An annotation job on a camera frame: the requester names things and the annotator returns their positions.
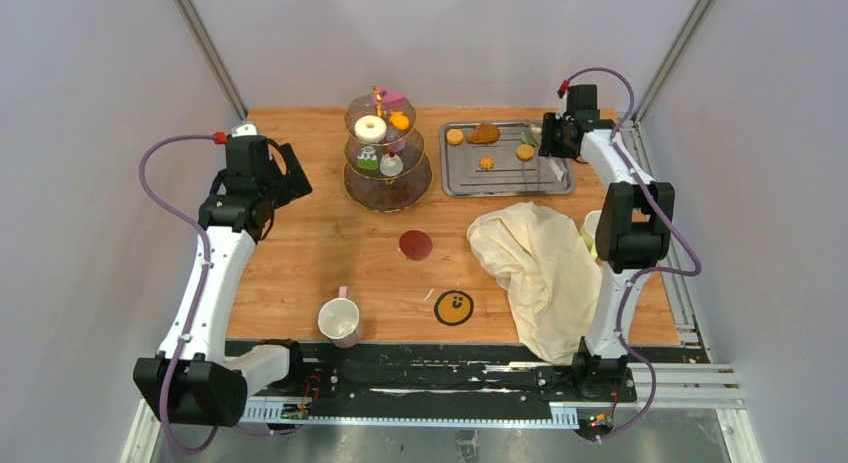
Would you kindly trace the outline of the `green cake slice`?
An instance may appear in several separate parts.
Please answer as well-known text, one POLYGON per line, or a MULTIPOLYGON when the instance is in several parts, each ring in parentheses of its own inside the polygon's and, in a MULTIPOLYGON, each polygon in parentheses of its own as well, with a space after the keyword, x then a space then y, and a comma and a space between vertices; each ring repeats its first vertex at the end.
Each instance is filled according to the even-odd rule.
POLYGON ((359 169, 366 171, 376 171, 379 169, 380 157, 377 154, 377 148, 371 145, 364 145, 359 149, 356 156, 356 166, 359 169))

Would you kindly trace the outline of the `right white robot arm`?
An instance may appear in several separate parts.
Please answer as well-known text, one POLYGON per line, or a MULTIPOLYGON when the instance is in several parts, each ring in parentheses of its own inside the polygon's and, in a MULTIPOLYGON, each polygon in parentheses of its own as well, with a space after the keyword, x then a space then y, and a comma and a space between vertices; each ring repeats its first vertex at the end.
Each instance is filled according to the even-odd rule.
POLYGON ((585 161, 606 188, 595 233, 600 293, 571 373, 574 391, 594 400, 626 378, 626 344, 644 278, 671 242, 659 214, 673 213, 675 191, 655 182, 630 155, 614 122, 601 117, 595 85, 564 81, 557 95, 560 110, 542 120, 541 155, 585 161))

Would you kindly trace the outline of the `white ring donut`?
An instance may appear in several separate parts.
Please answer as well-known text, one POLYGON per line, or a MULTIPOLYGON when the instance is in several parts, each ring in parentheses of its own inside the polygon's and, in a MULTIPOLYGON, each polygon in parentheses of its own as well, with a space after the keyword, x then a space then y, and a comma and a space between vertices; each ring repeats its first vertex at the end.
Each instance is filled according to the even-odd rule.
POLYGON ((387 130, 387 123, 376 115, 362 116, 356 120, 353 126, 354 136, 367 144, 381 143, 387 130))

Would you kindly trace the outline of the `metal baking tray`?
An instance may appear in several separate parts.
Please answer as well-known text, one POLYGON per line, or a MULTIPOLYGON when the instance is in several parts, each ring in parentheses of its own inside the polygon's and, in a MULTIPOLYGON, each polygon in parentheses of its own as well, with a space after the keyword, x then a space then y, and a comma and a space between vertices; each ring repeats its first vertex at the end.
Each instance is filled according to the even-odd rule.
POLYGON ((563 181, 557 181, 543 157, 536 156, 523 162, 516 157, 516 148, 521 144, 523 121, 495 121, 501 131, 501 137, 493 144, 475 145, 463 141, 460 145, 449 145, 445 133, 458 128, 466 135, 479 123, 449 122, 439 131, 442 187, 451 197, 490 197, 490 196, 529 196, 529 195, 565 195, 576 190, 577 179, 572 163, 560 160, 566 175, 563 181), (493 157, 496 166, 493 170, 483 171, 479 160, 484 156, 493 157))

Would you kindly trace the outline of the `three-tier glass cake stand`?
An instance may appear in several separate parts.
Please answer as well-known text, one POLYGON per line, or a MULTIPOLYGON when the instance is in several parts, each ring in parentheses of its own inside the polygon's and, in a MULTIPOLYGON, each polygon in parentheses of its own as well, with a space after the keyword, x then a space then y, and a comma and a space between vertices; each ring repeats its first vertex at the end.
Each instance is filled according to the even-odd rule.
POLYGON ((353 201, 370 211, 397 212, 426 193, 432 168, 416 120, 410 99, 381 85, 351 101, 343 180, 353 201))

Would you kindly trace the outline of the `green cupcake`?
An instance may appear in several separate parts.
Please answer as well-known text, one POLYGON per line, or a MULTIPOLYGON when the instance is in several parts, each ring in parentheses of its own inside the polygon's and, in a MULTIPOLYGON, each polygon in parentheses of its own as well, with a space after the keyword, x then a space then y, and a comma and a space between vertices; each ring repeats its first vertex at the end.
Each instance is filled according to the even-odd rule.
POLYGON ((521 134, 521 141, 523 144, 526 144, 531 147, 536 147, 538 143, 536 142, 535 136, 531 130, 525 129, 521 134))

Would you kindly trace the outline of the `orange pastry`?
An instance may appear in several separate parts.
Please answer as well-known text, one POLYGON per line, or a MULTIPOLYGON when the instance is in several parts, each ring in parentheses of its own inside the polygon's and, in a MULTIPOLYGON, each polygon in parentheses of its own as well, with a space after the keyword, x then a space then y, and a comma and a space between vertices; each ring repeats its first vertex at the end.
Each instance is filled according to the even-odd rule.
POLYGON ((411 120, 403 111, 390 111, 388 121, 399 131, 406 131, 411 127, 411 120))

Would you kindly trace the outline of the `metal tongs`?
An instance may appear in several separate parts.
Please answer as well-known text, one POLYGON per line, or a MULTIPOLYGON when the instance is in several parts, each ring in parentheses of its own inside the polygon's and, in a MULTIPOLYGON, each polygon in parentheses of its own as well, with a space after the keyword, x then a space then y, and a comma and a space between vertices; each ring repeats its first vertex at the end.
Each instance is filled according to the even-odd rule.
MULTIPOLYGON (((530 161, 533 157, 539 155, 541 147, 542 129, 540 126, 525 120, 524 129, 521 133, 521 144, 516 150, 516 156, 521 161, 530 161)), ((564 164, 552 157, 543 157, 543 160, 549 165, 557 181, 563 181, 566 175, 564 164)))

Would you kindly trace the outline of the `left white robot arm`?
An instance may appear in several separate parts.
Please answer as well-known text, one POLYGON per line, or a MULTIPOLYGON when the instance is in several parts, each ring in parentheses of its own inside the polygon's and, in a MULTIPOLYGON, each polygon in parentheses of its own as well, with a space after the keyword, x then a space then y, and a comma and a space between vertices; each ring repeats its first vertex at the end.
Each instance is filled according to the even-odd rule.
POLYGON ((257 343, 229 360, 226 333, 238 285, 277 209, 311 193, 289 143, 261 135, 216 133, 225 166, 195 217, 143 189, 197 235, 194 267, 174 322, 152 357, 139 358, 133 381, 162 424, 233 427, 250 397, 266 389, 298 394, 306 383, 302 349, 291 339, 257 343))

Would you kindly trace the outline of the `white cupcake with cherry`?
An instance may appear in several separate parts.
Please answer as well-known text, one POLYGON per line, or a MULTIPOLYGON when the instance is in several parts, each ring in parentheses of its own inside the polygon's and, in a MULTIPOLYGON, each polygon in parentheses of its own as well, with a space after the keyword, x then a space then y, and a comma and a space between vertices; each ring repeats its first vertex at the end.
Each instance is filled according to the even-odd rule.
POLYGON ((386 153, 382 156, 379 164, 379 171, 387 178, 394 178, 400 175, 404 170, 404 163, 400 156, 396 153, 386 153))

